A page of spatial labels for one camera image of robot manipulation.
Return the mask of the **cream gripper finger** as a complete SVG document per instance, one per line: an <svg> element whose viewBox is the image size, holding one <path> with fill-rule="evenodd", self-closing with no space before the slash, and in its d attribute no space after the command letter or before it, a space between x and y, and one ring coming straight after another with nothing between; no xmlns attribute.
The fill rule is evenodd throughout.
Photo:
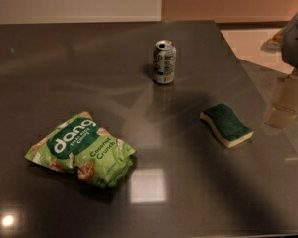
<svg viewBox="0 0 298 238"><path fill-rule="evenodd" d="M265 123L278 129L287 127L298 116L298 68L279 77L265 114Z"/></svg>

